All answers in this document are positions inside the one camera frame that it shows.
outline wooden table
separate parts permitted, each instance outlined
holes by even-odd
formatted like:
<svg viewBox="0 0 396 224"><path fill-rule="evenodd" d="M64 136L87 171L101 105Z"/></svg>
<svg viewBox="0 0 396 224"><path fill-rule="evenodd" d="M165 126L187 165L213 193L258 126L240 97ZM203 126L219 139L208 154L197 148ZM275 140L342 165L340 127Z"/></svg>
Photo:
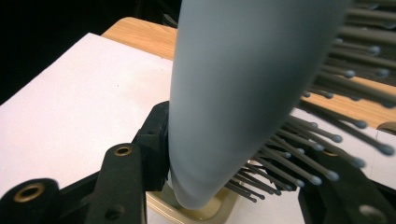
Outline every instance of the wooden table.
<svg viewBox="0 0 396 224"><path fill-rule="evenodd" d="M135 18L124 18L116 22L102 36L169 60L174 58L177 30L170 27ZM396 87L358 77L354 77L353 80L396 95ZM375 129L382 123L396 122L396 108L386 109L365 100L353 102L342 96L335 96L331 100L327 100L313 94L307 101L356 119L364 119L370 127Z"/></svg>

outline brush bristle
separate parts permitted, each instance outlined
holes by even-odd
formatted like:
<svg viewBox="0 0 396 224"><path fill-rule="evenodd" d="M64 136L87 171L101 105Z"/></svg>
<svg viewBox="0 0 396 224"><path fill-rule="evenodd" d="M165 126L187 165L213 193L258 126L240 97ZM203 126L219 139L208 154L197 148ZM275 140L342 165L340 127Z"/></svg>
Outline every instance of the brush bristle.
<svg viewBox="0 0 396 224"><path fill-rule="evenodd" d="M336 37L327 60L319 68L317 79L308 90L302 93L304 98L309 98L312 94L316 94L327 99L332 99L333 95L337 94L347 96L351 100L366 99L386 108L396 106L395 95L373 90L353 81L353 77L359 77L361 75L368 77L396 76L396 62L389 58L382 58L381 55L383 47L392 46L393 50L395 50L394 46L396 46L396 34L394 31L391 31L391 29L396 27L396 13L387 10L389 6L396 6L396 4L394 1L385 1L384 5L360 3L358 1L353 5L353 8L347 11L345 24L340 28L339 36ZM367 127L366 121L354 119L318 105L313 105L308 103L304 98L297 106L299 109L355 135L361 141L371 145L385 156L394 154L394 148L392 146L378 143L375 139L346 125L346 123L349 123L359 129L364 129ZM339 143L342 141L342 136L328 133L321 130L318 125L311 124L290 116L283 127L276 133L276 139L271 138L265 144L266 147L260 150L261 154L252 158L253 161L262 165L261 172L266 172L265 175L262 174L263 177L268 178L271 182L274 182L275 179L275 184L280 187L283 186L285 190L291 190L289 183L303 188L305 182L298 179L300 176L305 177L305 180L313 185L320 185L322 183L321 178L327 178L330 181L337 181L342 178L335 171L327 170L320 164L312 161L304 153L301 153L301 150L323 151L330 156L342 158L349 162L352 167L362 168L365 166L366 163L364 160L349 155L343 149L334 146L326 140L327 138L333 140L335 143ZM274 153L271 149L274 147L278 152L289 152L292 155L290 157L291 159L293 157L298 159L304 165L322 173L323 177L311 175L301 168L295 168L295 166L290 164L290 161L280 158L277 155L278 153ZM279 164L281 164L280 167L288 167L292 170L293 174L299 174L299 177L290 176L289 172L283 173L271 164L276 167Z"/></svg>

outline beige base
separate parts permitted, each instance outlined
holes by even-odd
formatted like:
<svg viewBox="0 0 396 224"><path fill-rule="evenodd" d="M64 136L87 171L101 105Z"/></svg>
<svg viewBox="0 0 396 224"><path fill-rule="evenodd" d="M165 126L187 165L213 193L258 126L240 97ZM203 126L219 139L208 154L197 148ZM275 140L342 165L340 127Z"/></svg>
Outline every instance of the beige base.
<svg viewBox="0 0 396 224"><path fill-rule="evenodd" d="M160 192L147 192L148 206L174 223L224 223L235 205L237 194L222 189L207 205L198 210L175 208L164 202Z"/></svg>

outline white surface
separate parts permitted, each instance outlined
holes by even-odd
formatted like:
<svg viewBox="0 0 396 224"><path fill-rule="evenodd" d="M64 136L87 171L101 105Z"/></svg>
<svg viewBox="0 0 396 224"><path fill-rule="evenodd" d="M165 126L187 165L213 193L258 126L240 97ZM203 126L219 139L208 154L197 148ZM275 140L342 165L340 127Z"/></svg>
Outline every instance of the white surface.
<svg viewBox="0 0 396 224"><path fill-rule="evenodd" d="M32 178L53 178L63 188L98 171L106 150L131 142L150 109L169 99L171 70L171 61L83 37L0 106L0 195ZM394 136L366 132L396 145ZM343 146L366 159L368 176L396 188L395 157L346 137ZM238 199L227 223L304 223L296 192L266 196L258 203ZM148 223L170 222L149 209Z"/></svg>

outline brass grommet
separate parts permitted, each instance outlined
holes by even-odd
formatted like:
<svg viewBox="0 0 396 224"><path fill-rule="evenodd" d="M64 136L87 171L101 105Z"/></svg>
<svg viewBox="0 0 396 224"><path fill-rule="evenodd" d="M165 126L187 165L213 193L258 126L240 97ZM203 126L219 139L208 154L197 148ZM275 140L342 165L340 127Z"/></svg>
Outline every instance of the brass grommet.
<svg viewBox="0 0 396 224"><path fill-rule="evenodd" d="M114 150L114 154L116 156L126 156L129 153L132 152L132 148L131 147L120 147Z"/></svg>
<svg viewBox="0 0 396 224"><path fill-rule="evenodd" d="M16 203L27 203L37 198L44 192L45 186L42 183L34 183L20 189L14 196Z"/></svg>

